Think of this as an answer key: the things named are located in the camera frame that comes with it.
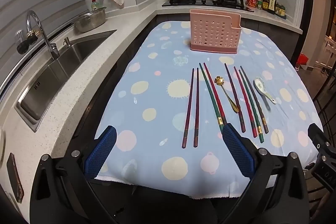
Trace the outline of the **green chopstick group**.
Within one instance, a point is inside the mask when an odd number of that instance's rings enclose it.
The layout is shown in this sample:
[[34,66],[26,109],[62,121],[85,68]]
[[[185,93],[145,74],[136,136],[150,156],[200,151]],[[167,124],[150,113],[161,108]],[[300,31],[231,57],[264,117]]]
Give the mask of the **green chopstick group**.
[[257,110],[255,108],[255,104],[254,104],[254,101],[253,101],[253,98],[252,98],[252,95],[250,93],[250,90],[249,90],[249,86],[242,74],[242,71],[239,69],[239,73],[240,73],[240,76],[243,80],[243,84],[245,86],[245,90],[246,90],[246,93],[248,95],[248,98],[249,98],[249,102],[250,102],[250,105],[251,105],[251,109],[252,109],[252,113],[253,113],[253,117],[254,117],[254,120],[255,120],[255,125],[256,125],[256,130],[257,130],[257,133],[258,133],[258,136],[259,136],[259,141],[260,143],[264,143],[264,135],[263,135],[263,132],[262,132],[262,129],[261,129],[261,123],[260,123],[260,120],[259,120],[259,117],[258,117],[258,114],[257,114]]

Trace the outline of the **dark maroon chopstick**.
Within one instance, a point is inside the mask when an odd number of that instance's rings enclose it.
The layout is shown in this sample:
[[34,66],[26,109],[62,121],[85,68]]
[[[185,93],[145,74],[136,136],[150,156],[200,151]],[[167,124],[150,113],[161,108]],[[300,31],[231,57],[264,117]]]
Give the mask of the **dark maroon chopstick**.
[[189,132],[191,104],[192,104],[192,96],[193,96],[193,84],[194,84],[194,68],[192,69],[192,73],[191,73],[189,100],[188,100],[188,105],[187,105],[185,128],[184,128],[183,139],[182,139],[182,148],[183,149],[185,149],[186,145],[187,145],[187,136],[188,136],[188,132]]
[[198,146],[199,139],[199,68],[197,68],[197,89],[196,89],[196,107],[195,107],[195,126],[194,126],[194,147]]

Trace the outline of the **red chopstick pair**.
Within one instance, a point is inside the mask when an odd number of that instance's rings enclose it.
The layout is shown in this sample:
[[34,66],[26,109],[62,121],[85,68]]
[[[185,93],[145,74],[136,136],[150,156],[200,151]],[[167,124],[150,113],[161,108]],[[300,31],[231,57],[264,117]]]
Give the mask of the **red chopstick pair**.
[[226,116],[225,116],[225,114],[224,114],[224,111],[223,111],[223,108],[222,108],[222,104],[221,104],[221,101],[220,101],[220,99],[219,99],[219,96],[218,96],[216,87],[215,87],[215,85],[214,85],[214,83],[213,83],[213,79],[212,79],[212,77],[211,77],[211,74],[210,74],[210,72],[209,72],[209,69],[208,69],[206,63],[203,63],[203,65],[205,66],[205,70],[206,70],[206,73],[207,73],[209,82],[210,82],[211,87],[212,87],[212,89],[213,89],[213,94],[214,94],[215,100],[216,100],[216,102],[217,102],[217,106],[218,106],[218,109],[219,109],[219,113],[220,113],[222,122],[223,122],[224,125],[226,125],[226,124],[227,124]]

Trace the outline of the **dark brown chopstick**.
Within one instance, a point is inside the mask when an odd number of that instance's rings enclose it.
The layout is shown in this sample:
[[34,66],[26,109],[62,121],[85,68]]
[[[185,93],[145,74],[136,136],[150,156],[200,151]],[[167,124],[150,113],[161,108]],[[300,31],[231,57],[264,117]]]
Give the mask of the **dark brown chopstick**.
[[250,91],[252,92],[252,96],[253,96],[253,99],[254,99],[254,101],[255,101],[256,107],[257,107],[257,109],[258,109],[258,112],[259,112],[259,115],[260,115],[260,118],[261,118],[261,122],[262,122],[262,125],[263,125],[263,127],[264,127],[264,131],[265,131],[265,133],[267,134],[267,133],[269,132],[269,129],[268,129],[268,125],[267,125],[267,122],[266,122],[266,118],[265,118],[265,115],[264,115],[263,110],[262,110],[262,108],[261,108],[260,102],[258,101],[258,98],[257,98],[257,96],[256,96],[256,93],[255,93],[255,91],[254,91],[254,89],[253,89],[253,87],[252,87],[252,84],[251,84],[249,78],[247,77],[247,75],[246,75],[246,73],[245,73],[243,67],[240,67],[240,68],[241,68],[241,70],[242,70],[242,73],[243,73],[245,79],[247,80],[247,83],[248,83],[248,86],[249,86],[249,88],[250,88]]

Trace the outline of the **gold flower spoon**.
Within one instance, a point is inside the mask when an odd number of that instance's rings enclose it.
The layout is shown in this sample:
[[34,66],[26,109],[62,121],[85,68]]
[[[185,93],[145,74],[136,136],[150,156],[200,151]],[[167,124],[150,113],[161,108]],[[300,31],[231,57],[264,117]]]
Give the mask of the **gold flower spoon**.
[[217,76],[215,79],[214,79],[214,83],[217,84],[217,86],[220,86],[224,92],[224,94],[226,95],[227,99],[228,99],[228,102],[230,103],[231,107],[232,107],[232,110],[235,112],[235,113],[238,113],[239,112],[239,109],[238,107],[236,106],[235,102],[230,98],[230,96],[228,95],[227,91],[225,90],[224,88],[224,78],[220,77],[220,76]]

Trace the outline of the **brown sauce bottle yellow cap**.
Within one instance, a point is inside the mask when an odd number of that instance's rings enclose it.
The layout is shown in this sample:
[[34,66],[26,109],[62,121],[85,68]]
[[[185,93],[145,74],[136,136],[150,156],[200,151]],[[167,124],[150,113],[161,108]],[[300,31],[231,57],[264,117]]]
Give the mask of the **brown sauce bottle yellow cap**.
[[270,0],[262,0],[262,9],[263,9],[264,11],[268,11],[269,1],[270,1]]

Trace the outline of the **white ceramic spoon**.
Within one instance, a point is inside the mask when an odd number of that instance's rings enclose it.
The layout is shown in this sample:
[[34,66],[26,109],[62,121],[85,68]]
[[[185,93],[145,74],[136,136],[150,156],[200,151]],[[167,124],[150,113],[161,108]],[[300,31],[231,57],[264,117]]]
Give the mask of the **white ceramic spoon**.
[[256,77],[253,81],[253,84],[256,88],[256,90],[265,98],[267,98],[268,100],[270,100],[270,102],[272,102],[272,104],[276,105],[277,101],[267,92],[265,84],[263,82],[263,80],[260,77]]

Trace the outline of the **red chopstick group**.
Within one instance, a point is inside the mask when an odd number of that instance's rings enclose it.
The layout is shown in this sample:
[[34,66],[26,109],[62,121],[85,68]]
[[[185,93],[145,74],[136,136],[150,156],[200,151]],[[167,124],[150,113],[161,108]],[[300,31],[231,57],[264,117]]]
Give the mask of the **red chopstick group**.
[[236,67],[234,67],[234,70],[235,70],[235,73],[236,73],[237,78],[238,78],[238,82],[239,82],[239,85],[240,85],[241,92],[242,92],[243,97],[244,97],[244,102],[245,102],[245,105],[246,105],[249,121],[250,121],[250,124],[251,124],[252,135],[253,135],[254,138],[256,138],[258,136],[258,133],[257,133],[256,125],[255,125],[255,120],[254,120],[254,117],[253,117],[253,114],[252,114],[251,106],[249,104],[249,99],[248,99],[244,84],[242,82],[242,78],[239,76],[239,73],[238,73],[238,70],[236,69]]

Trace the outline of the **stainless steel pot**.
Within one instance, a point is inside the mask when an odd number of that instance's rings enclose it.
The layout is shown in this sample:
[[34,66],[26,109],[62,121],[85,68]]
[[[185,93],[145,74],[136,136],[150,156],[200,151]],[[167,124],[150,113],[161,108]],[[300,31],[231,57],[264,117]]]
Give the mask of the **stainless steel pot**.
[[106,7],[102,7],[79,15],[74,21],[76,31],[85,33],[103,25],[106,22],[105,10]]

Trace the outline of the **black phone on counter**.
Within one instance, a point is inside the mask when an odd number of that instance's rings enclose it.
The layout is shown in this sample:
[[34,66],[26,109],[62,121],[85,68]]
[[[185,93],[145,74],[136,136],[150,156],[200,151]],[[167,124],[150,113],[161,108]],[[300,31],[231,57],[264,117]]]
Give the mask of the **black phone on counter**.
[[19,178],[19,173],[15,162],[15,156],[13,153],[9,154],[6,167],[15,200],[17,201],[17,203],[22,203],[24,190],[21,184],[21,180]]

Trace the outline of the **purple chopstick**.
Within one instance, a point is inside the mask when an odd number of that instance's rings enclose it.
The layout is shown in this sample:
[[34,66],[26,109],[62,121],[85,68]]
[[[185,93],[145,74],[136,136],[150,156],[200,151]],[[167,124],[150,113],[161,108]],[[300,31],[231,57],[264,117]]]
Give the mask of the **purple chopstick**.
[[237,92],[236,92],[236,89],[235,89],[235,86],[234,86],[234,82],[232,80],[232,77],[231,77],[231,74],[230,74],[230,71],[228,69],[227,64],[225,63],[224,66],[226,68],[228,78],[229,78],[229,81],[230,81],[230,84],[231,84],[232,92],[233,92],[234,99],[235,99],[235,104],[238,108],[238,116],[239,116],[239,120],[240,120],[241,132],[245,133],[246,128],[245,128],[244,118],[243,118],[242,110],[240,108],[240,103],[239,103],[238,95],[237,95]]

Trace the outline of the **small green lid jar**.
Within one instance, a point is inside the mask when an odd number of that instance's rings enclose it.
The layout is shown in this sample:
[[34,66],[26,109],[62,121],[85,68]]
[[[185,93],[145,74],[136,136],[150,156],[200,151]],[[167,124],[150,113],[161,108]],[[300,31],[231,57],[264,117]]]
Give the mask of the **small green lid jar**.
[[262,10],[262,9],[263,9],[263,1],[262,1],[262,0],[258,0],[258,1],[257,1],[257,8],[258,8],[259,10]]

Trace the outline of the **pink perforated utensil holder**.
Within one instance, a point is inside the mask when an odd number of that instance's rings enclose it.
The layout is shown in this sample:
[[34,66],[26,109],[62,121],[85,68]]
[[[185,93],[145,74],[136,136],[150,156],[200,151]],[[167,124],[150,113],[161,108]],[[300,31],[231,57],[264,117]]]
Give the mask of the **pink perforated utensil holder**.
[[221,10],[191,9],[190,50],[236,54],[242,27],[240,14]]

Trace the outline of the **blue polka dot tablecloth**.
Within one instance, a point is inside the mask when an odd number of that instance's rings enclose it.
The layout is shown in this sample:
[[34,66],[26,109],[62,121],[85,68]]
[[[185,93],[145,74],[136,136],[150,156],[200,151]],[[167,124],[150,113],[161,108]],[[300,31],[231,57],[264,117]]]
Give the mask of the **blue polka dot tablecloth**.
[[[244,123],[243,137],[271,154],[297,153],[302,166],[317,159],[318,151],[307,135],[310,124],[321,124],[305,85],[289,60],[266,35],[243,28],[234,55],[190,50],[190,23],[172,21],[157,25],[147,36],[115,87],[97,129],[117,131],[117,141],[97,178],[185,194],[193,198],[238,197],[248,184],[228,151],[219,129],[199,63],[212,77],[224,78],[234,99],[224,64],[230,71]],[[266,118],[261,123],[264,143],[252,135],[244,97],[234,67],[243,67]],[[183,132],[194,68],[193,96],[186,148]],[[194,126],[199,68],[199,139],[194,147]],[[274,105],[255,88],[260,77]],[[221,87],[217,93],[226,120],[237,130],[240,120]]]

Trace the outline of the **green chopstick pair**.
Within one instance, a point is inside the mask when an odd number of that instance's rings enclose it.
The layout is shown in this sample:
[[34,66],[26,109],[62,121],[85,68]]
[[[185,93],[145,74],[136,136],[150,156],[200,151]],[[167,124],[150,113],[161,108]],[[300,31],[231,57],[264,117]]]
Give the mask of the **green chopstick pair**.
[[211,102],[212,102],[212,105],[213,105],[213,108],[214,108],[214,112],[215,112],[215,115],[216,115],[216,118],[217,118],[217,122],[218,122],[218,125],[219,125],[220,132],[222,132],[224,124],[223,124],[223,121],[222,121],[222,116],[221,116],[221,114],[219,112],[219,109],[218,109],[218,106],[217,106],[216,99],[214,97],[212,88],[210,87],[209,81],[208,81],[207,76],[205,74],[205,70],[203,69],[201,63],[199,63],[199,67],[201,69],[203,78],[204,78],[206,86],[207,86],[207,90],[208,90],[210,98],[211,98]]

